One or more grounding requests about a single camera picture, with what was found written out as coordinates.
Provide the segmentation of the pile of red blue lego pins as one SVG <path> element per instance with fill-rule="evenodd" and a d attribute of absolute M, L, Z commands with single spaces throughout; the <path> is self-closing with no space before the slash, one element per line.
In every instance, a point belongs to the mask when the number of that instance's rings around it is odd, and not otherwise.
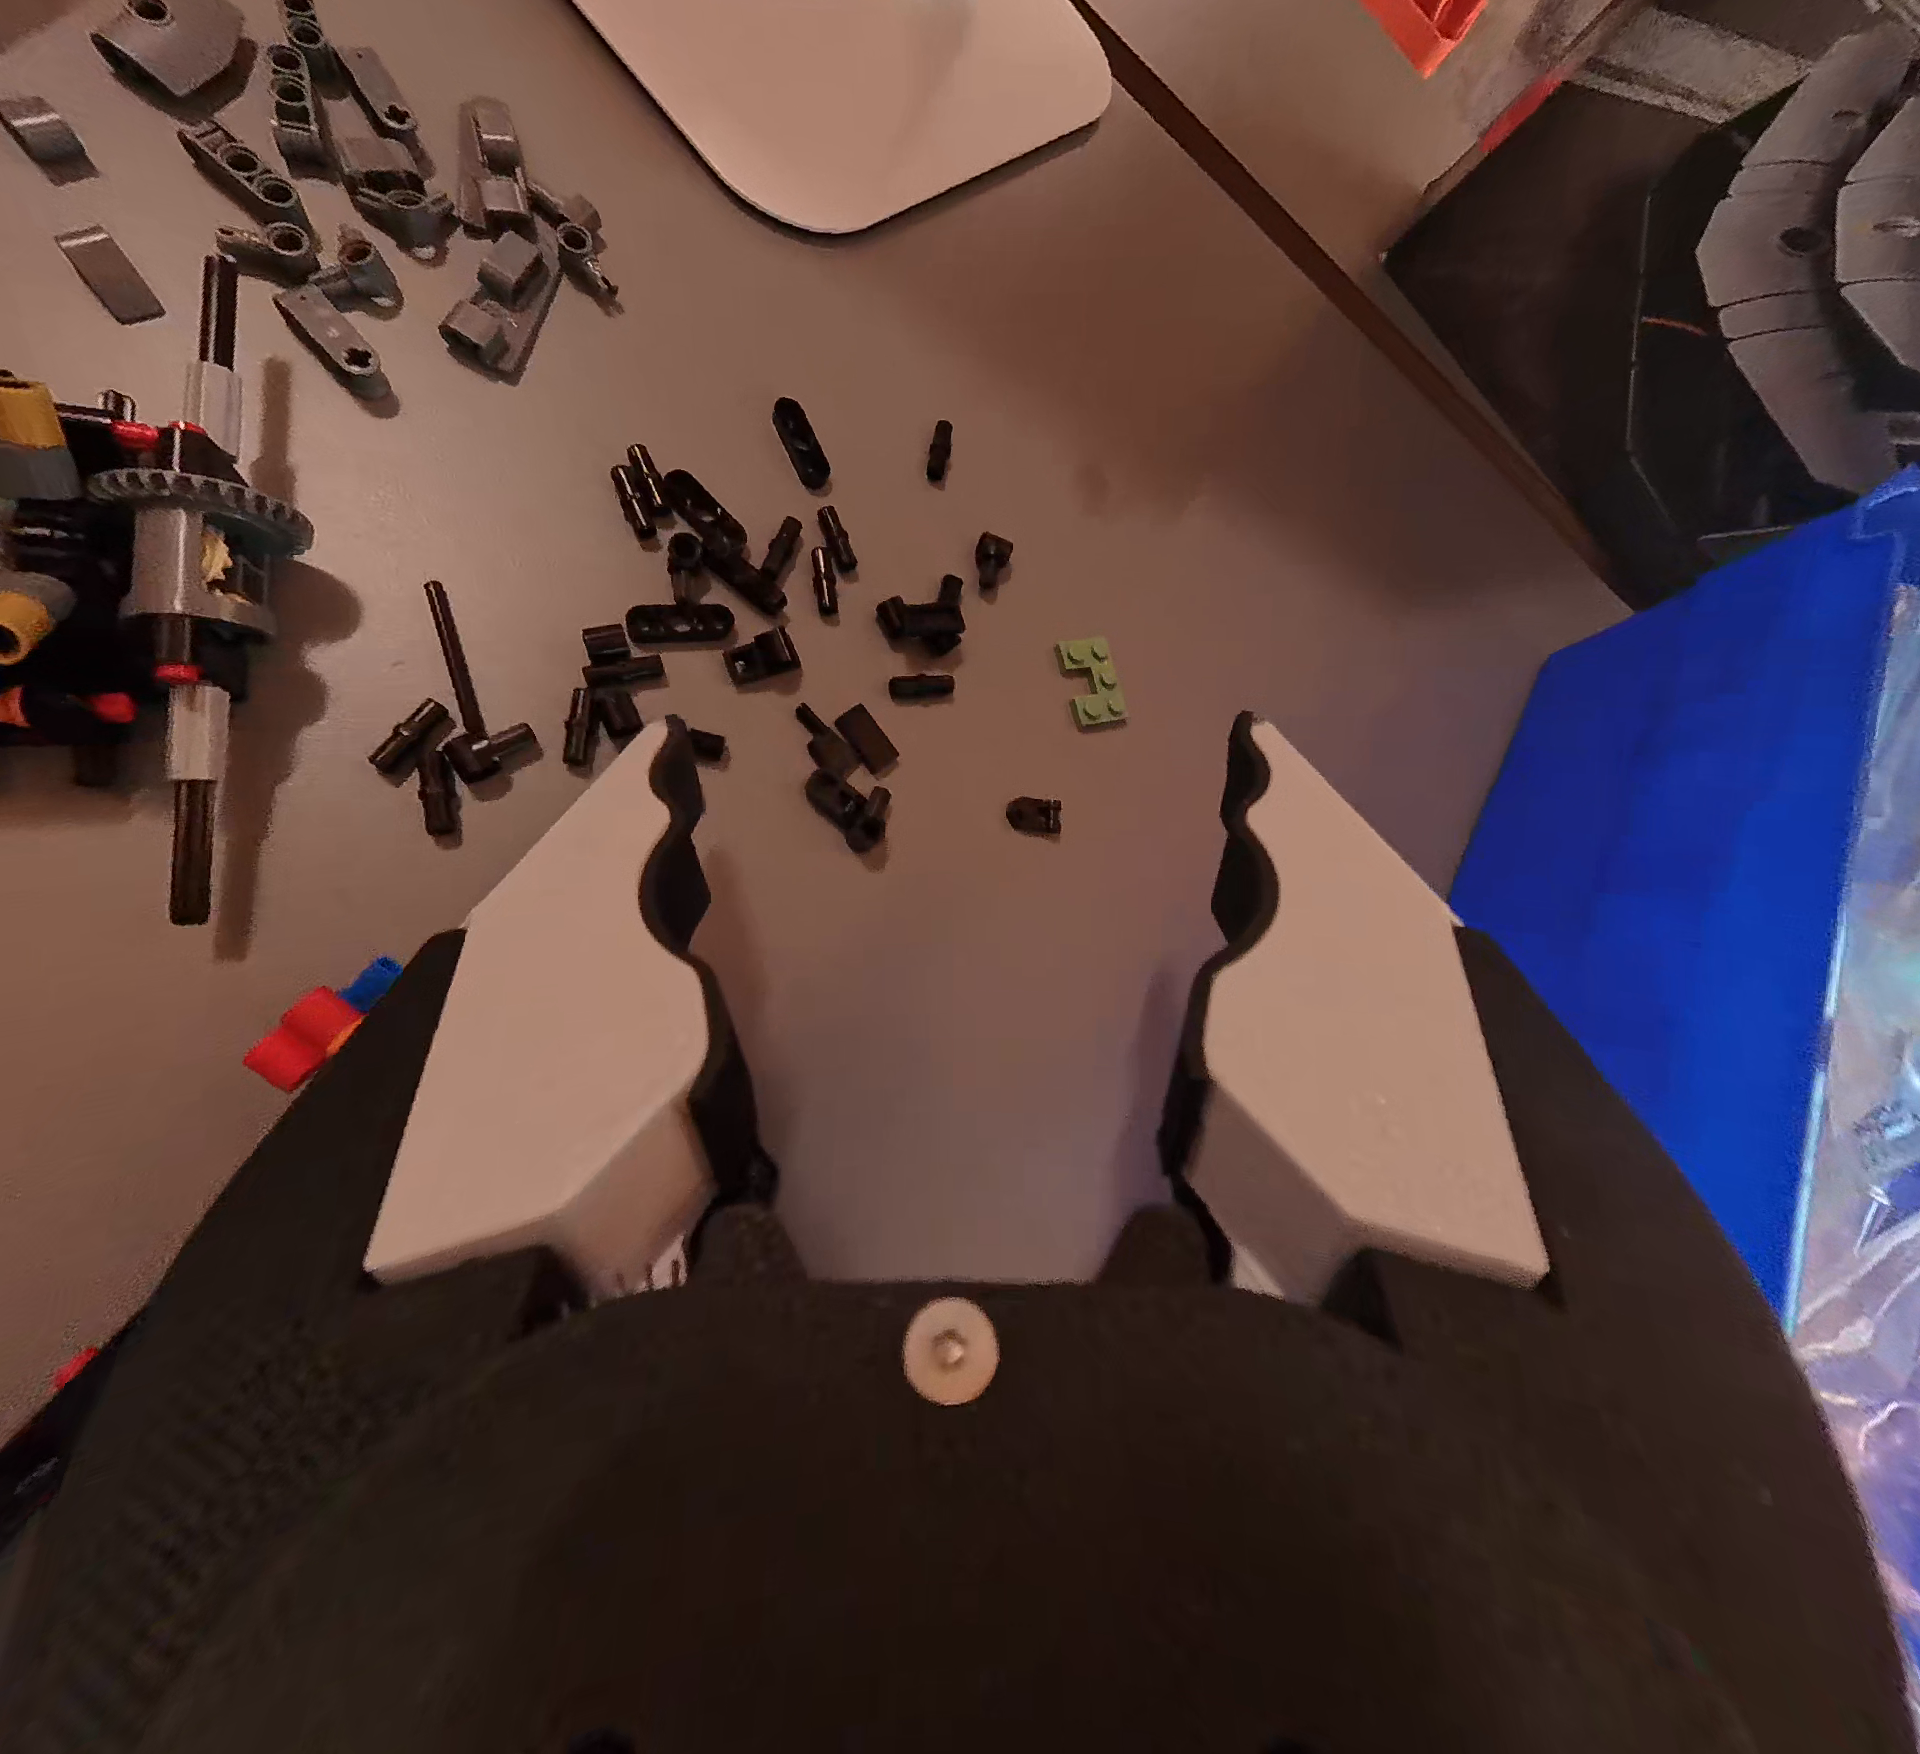
<path fill-rule="evenodd" d="M 381 956 L 342 988 L 308 990 L 245 1051 L 241 1064 L 278 1093 L 297 1093 L 345 1047 L 401 973 L 397 960 Z"/>

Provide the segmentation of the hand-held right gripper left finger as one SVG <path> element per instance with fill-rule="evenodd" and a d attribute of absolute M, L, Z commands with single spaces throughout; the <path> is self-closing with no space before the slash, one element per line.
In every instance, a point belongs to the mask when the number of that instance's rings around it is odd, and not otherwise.
<path fill-rule="evenodd" d="M 770 1206 L 745 1056 L 691 947 L 708 912 L 691 732 L 629 742 L 467 916 L 364 1249 L 382 1287 L 547 1252 L 651 1285 L 710 1211 Z"/>

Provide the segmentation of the green lego plate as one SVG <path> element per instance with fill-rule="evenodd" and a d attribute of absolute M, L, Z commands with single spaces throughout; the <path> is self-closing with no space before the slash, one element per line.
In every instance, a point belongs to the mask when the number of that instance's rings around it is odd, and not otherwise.
<path fill-rule="evenodd" d="M 1110 645 L 1105 638 L 1069 638 L 1055 645 L 1063 677 L 1070 683 L 1069 715 L 1081 734 L 1119 728 L 1127 701 Z"/>

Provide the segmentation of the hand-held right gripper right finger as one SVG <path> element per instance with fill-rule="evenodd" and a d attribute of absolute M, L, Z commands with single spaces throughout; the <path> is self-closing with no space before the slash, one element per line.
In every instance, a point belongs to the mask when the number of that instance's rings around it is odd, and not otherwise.
<path fill-rule="evenodd" d="M 1548 1245 L 1450 905 L 1251 712 L 1219 826 L 1219 947 L 1188 993 L 1162 1169 L 1225 1278 L 1326 1296 L 1389 1252 L 1539 1287 Z"/>

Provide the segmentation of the partly built lego model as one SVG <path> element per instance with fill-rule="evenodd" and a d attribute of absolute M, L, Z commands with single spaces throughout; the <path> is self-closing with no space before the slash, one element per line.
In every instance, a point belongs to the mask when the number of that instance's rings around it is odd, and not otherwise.
<path fill-rule="evenodd" d="M 114 392 L 71 404 L 18 374 L 2 386 L 3 752 L 63 752 L 78 787 L 110 788 L 139 722 L 157 718 L 176 926 L 211 918 L 229 718 L 275 631 L 274 570 L 313 543 L 238 464 L 238 279 L 232 256 L 203 261 L 169 422 L 139 419 Z"/>

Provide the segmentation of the clear plastic bag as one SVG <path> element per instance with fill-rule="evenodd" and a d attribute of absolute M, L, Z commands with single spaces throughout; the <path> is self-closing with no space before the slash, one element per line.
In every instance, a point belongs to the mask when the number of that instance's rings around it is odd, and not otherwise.
<path fill-rule="evenodd" d="M 1894 590 L 1816 1078 L 1790 1342 L 1918 1616 L 1918 593 Z"/>

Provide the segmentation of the pile of black lego pins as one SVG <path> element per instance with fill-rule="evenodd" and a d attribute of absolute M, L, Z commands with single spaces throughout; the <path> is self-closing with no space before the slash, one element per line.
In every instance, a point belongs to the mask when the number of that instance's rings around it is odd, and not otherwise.
<path fill-rule="evenodd" d="M 802 487 L 822 493 L 831 481 L 831 464 L 802 404 L 797 397 L 778 397 L 772 426 Z M 672 645 L 721 648 L 724 669 L 733 685 L 764 685 L 802 672 L 791 631 L 780 621 L 787 611 L 783 576 L 799 554 L 802 520 L 783 519 L 764 559 L 751 563 L 745 559 L 741 525 L 687 470 L 662 471 L 650 452 L 633 443 L 625 459 L 609 470 L 609 478 L 620 519 L 636 539 L 658 532 L 663 519 L 680 519 L 681 531 L 673 532 L 665 547 L 672 599 L 660 604 L 638 603 L 619 621 L 582 631 L 586 662 L 582 682 L 573 690 L 563 745 L 563 758 L 574 770 L 591 765 L 600 734 L 622 742 L 638 732 L 641 718 L 631 706 L 629 690 L 663 685 L 662 651 Z M 836 619 L 839 579 L 856 570 L 856 554 L 834 504 L 817 510 L 817 525 L 821 541 L 808 554 L 813 596 L 821 616 Z M 995 595 L 1013 563 L 1010 536 L 983 531 L 971 547 L 974 589 Z M 733 633 L 732 608 L 708 599 L 699 589 L 701 574 L 767 616 L 770 627 L 724 645 Z M 457 785 L 474 785 L 501 772 L 532 745 L 534 736 L 526 725 L 501 732 L 484 728 L 445 590 L 439 582 L 428 582 L 424 590 L 463 725 L 456 725 L 454 710 L 428 695 L 381 736 L 369 765 L 385 780 L 415 776 L 428 835 L 447 838 L 460 829 Z M 914 645 L 926 657 L 939 660 L 951 653 L 966 633 L 964 599 L 964 576 L 947 572 L 930 601 L 881 599 L 874 604 L 874 621 L 887 642 Z M 956 679 L 941 672 L 914 672 L 887 682 L 890 698 L 901 706 L 946 701 L 953 688 Z M 862 795 L 849 776 L 856 770 L 883 776 L 898 761 L 898 749 L 862 706 L 831 724 L 800 706 L 794 715 L 808 734 L 808 757 L 815 762 L 807 783 L 808 802 L 849 847 L 862 852 L 877 845 L 883 833 L 890 795 L 885 788 Z M 1018 797 L 1009 802 L 1005 816 L 1009 826 L 1025 837 L 1057 838 L 1063 833 L 1063 810 L 1059 801 Z"/>

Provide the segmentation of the blue plastic bin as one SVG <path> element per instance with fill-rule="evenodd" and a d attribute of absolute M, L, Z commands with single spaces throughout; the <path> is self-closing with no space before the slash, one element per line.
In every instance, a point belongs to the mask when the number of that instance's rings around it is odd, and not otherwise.
<path fill-rule="evenodd" d="M 1543 665 L 1451 878 L 1792 1328 L 1916 470 Z"/>

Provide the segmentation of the white book stand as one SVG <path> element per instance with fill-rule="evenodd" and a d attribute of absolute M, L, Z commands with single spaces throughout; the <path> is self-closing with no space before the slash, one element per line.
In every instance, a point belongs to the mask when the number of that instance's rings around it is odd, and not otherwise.
<path fill-rule="evenodd" d="M 1070 0 L 569 0 L 743 205 L 850 235 L 1092 126 Z"/>

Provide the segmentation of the dark lego set box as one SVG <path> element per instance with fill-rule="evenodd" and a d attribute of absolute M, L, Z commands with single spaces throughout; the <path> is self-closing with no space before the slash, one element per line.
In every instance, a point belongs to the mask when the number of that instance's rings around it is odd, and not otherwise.
<path fill-rule="evenodd" d="M 1385 274 L 1646 607 L 1918 452 L 1918 0 L 1636 0 Z"/>

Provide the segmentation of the pile of dark grey lego pieces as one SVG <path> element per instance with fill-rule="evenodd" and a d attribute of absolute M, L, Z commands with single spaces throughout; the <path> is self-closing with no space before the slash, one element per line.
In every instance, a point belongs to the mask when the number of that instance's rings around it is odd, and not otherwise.
<path fill-rule="evenodd" d="M 489 96 L 457 112 L 456 188 L 432 186 L 420 122 L 369 47 L 336 47 L 314 0 L 275 0 L 281 39 L 252 44 L 232 0 L 121 0 L 90 33 L 108 72 L 151 103 L 200 107 L 177 126 L 191 166 L 245 224 L 216 230 L 203 282 L 200 357 L 185 380 L 191 417 L 238 404 L 232 366 L 235 282 L 275 282 L 274 306 L 354 397 L 386 400 L 376 351 L 353 309 L 394 315 L 404 290 L 372 231 L 421 262 L 454 238 L 477 245 L 476 279 L 439 322 L 445 346 L 477 372 L 516 380 L 558 282 L 613 306 L 603 218 L 580 194 L 542 188 L 510 111 Z M 201 104 L 260 71 L 274 157 Z"/>

